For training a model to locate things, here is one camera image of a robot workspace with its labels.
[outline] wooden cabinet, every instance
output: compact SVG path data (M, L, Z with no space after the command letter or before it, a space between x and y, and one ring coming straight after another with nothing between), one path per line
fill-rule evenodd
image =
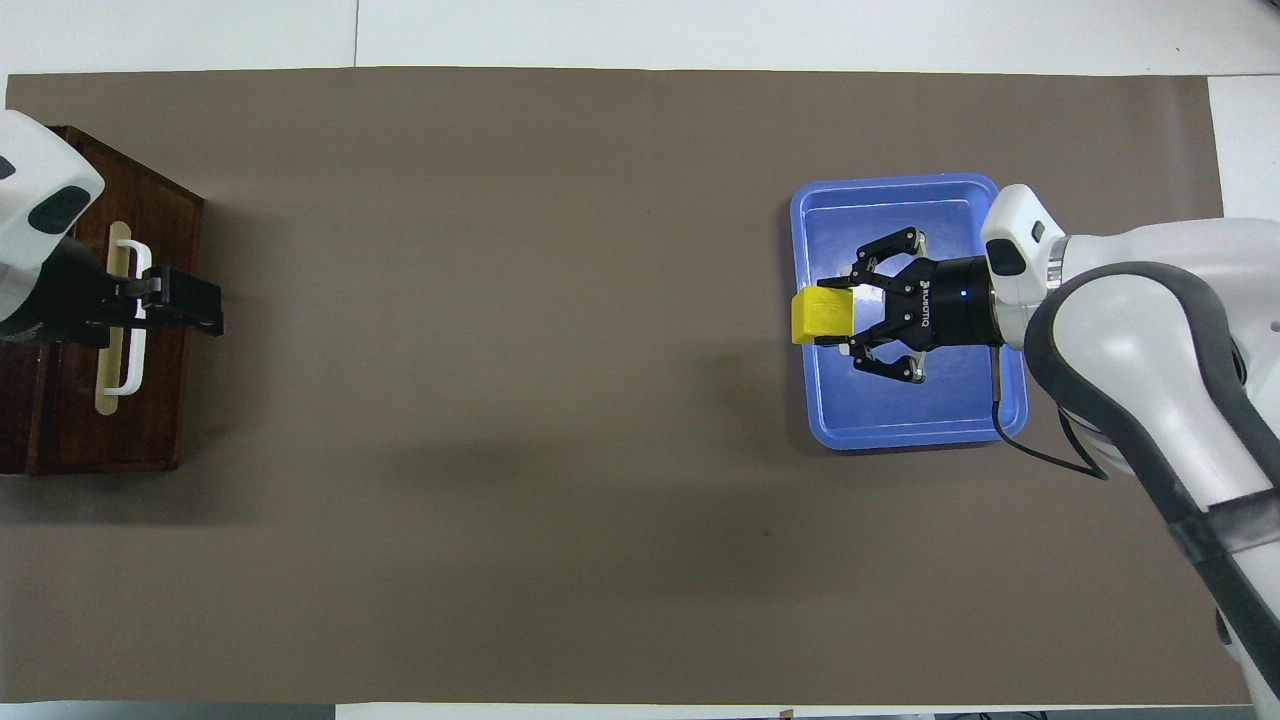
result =
M76 240L105 264L108 228L123 220L151 247L155 264L195 273L204 201L76 128L54 129L106 181L76 224ZM142 388L122 397L113 415L100 415L96 348L0 343L0 473L175 468L187 345L184 331L148 331Z

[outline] yellow block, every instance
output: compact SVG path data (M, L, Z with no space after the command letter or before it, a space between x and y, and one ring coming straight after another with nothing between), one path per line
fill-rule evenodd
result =
M809 286L791 299L791 342L810 345L819 336L854 334L854 291Z

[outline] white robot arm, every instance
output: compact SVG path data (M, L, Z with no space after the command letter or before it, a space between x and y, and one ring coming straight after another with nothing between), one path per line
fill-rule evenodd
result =
M1280 224L1037 241L1042 222L1057 227L1012 186L983 227L1001 333L1137 475L1225 616L1260 716L1280 717Z
M102 190L102 177L61 138L17 110L0 111L0 341L106 347L110 327L221 334L218 286L164 265L140 279L109 275L68 234Z

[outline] blue tray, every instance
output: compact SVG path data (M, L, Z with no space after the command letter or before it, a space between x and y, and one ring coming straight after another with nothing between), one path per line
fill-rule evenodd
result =
M982 255L979 231L996 184L972 173L817 182L791 201L796 288L841 274L858 246L915 225L933 259ZM878 272L896 274L911 259L893 258ZM861 331L884 315L881 291L855 288L854 320ZM910 350L892 342L876 350L892 360ZM986 347L940 347L925 356L924 383L909 384L854 370L836 347L804 346L809 428L832 450L876 450L998 439L991 423L991 357ZM1000 423L1009 434L1027 424L1023 355L1001 350Z

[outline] white handle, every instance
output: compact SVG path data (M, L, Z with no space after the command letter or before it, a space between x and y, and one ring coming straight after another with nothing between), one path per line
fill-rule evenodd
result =
M151 249L136 240L116 240L115 243L120 247L128 247L138 256L137 264L133 269L133 277L142 278L142 273L151 266ZM138 302L138 311L134 318L146 319L147 311L142 309L142 302ZM129 331L129 363L128 370L124 374L124 384L120 387L106 387L102 388L102 395L133 395L138 392L142 387L142 370L143 361L147 354L147 331L143 328L133 328Z

